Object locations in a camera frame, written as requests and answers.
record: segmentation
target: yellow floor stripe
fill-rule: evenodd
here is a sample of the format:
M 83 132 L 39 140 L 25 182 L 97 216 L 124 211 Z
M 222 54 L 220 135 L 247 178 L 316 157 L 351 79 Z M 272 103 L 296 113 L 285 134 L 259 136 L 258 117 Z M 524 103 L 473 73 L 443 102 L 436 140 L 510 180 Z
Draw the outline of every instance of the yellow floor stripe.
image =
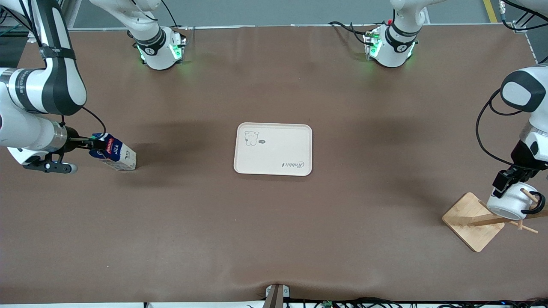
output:
M 490 0 L 483 0 L 483 5 L 485 5 L 485 10 L 487 11 L 487 16 L 489 16 L 489 22 L 496 22 L 495 10 Z

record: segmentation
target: black mug handle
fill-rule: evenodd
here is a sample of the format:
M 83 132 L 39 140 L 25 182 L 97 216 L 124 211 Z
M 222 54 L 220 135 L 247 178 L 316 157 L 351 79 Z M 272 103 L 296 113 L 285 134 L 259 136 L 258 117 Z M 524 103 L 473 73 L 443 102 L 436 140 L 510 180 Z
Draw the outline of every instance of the black mug handle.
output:
M 531 195 L 539 197 L 539 203 L 536 204 L 536 207 L 533 209 L 522 209 L 521 213 L 523 214 L 538 214 L 543 210 L 544 204 L 546 203 L 546 197 L 538 191 L 531 191 Z

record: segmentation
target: brown table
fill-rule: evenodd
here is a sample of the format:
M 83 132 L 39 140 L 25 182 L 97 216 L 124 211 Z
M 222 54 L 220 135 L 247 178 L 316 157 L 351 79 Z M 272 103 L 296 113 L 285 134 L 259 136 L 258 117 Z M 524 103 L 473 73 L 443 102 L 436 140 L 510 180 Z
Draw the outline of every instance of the brown table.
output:
M 188 35 L 185 63 L 152 71 L 125 32 L 71 34 L 87 106 L 140 167 L 75 151 L 77 174 L 41 174 L 2 150 L 1 302 L 255 300 L 275 282 L 294 298 L 548 295 L 548 221 L 527 222 L 539 235 L 507 226 L 474 253 L 441 220 L 506 168 L 474 125 L 504 77 L 534 64 L 524 36 L 429 26 L 386 69 L 329 27 Z M 27 46 L 20 66 L 41 65 Z M 526 120 L 487 113 L 486 146 L 508 157 Z M 237 174 L 242 122 L 310 125 L 312 174 Z M 100 131 L 85 112 L 67 124 Z M 543 177 L 531 183 L 548 192 Z

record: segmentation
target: cartoon bear print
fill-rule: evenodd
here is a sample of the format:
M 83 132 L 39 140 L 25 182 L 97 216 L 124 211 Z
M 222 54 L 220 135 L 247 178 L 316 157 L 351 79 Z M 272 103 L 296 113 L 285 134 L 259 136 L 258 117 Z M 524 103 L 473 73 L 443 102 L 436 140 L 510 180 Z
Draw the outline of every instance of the cartoon bear print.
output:
M 246 145 L 255 146 L 257 144 L 257 138 L 259 132 L 245 132 Z

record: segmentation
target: white mug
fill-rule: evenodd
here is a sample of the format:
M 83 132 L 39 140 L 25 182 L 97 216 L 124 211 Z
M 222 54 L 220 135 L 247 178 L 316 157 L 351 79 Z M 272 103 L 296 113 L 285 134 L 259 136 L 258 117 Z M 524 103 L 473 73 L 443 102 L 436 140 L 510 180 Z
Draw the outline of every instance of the white mug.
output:
M 533 201 L 521 192 L 520 189 L 522 188 L 525 188 L 534 195 L 540 195 L 531 185 L 518 182 L 510 186 L 501 198 L 497 198 L 493 195 L 493 193 L 491 193 L 491 196 L 487 201 L 487 208 L 498 216 L 511 220 L 521 220 L 524 219 L 527 214 L 535 214 L 540 212 L 544 206 L 544 197 L 542 196 L 539 198 L 541 199 L 541 202 L 539 202 L 538 206 L 529 210 L 530 206 L 533 204 Z

